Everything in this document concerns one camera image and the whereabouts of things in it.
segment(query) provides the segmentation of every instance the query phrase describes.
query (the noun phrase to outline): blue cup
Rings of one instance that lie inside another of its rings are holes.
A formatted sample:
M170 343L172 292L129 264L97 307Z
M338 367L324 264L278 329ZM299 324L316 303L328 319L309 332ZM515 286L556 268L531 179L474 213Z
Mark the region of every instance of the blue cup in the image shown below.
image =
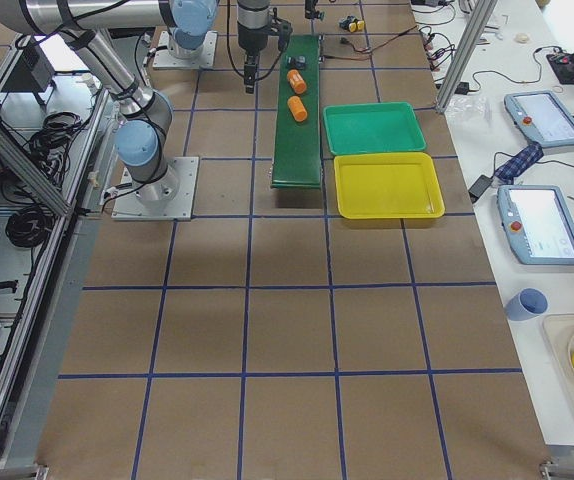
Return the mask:
M529 320L545 313L547 297L535 288L521 290L505 306L505 313L510 320Z

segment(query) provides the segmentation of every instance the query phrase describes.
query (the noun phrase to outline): screen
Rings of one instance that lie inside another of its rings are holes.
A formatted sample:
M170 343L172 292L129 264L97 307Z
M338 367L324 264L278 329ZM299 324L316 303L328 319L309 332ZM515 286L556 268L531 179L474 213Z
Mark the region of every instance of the screen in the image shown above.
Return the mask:
M574 239L556 192L516 189L509 195L518 209L530 256L574 258Z
M525 115L531 117L532 124L546 141L570 140L574 138L574 125L545 93L521 95L516 98Z

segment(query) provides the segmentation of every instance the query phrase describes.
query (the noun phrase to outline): mounting plate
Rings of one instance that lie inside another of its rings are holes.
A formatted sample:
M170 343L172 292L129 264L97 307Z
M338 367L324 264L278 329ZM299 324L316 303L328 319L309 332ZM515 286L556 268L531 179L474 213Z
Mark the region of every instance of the mounting plate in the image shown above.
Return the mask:
M173 157L169 165L174 169L180 185L178 192L169 201L161 201L145 205L136 193L130 193L116 199L111 216L114 220L129 220L132 222L159 220L191 220L198 178L198 157ZM121 178L122 183L131 182L131 175L125 169Z
M169 40L169 33L166 31L162 32L158 45L169 45ZM154 70L211 70L214 68L216 40L218 40L218 32L207 32L200 55L187 60L174 57L169 53L169 50L159 50L154 56Z

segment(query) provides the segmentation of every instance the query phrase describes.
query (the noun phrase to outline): orange cylinder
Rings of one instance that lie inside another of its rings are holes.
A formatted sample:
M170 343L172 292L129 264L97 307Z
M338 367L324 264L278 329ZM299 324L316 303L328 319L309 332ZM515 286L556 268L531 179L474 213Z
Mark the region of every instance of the orange cylinder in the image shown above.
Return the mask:
M287 72L287 80L289 81L289 85L291 85L291 89L298 95L307 91L307 84L303 76L295 68Z
M289 97L287 100L287 106L289 107L289 111L294 116L294 120L297 122L304 122L307 120L307 109L305 105L303 105L303 101L300 97L294 95L293 97Z

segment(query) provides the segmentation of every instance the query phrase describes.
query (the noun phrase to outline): conveyor belt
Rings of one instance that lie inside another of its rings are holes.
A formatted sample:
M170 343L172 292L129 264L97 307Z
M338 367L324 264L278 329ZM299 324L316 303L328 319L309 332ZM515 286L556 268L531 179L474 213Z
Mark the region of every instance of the conveyor belt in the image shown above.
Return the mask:
M294 95L287 81L290 67L282 62L278 87L276 144L272 169L272 188L320 188L320 122L318 121L318 52L319 41L313 35L294 35L284 54L304 56L307 68L301 71L307 91L301 100L309 117L297 123L289 111L287 99Z

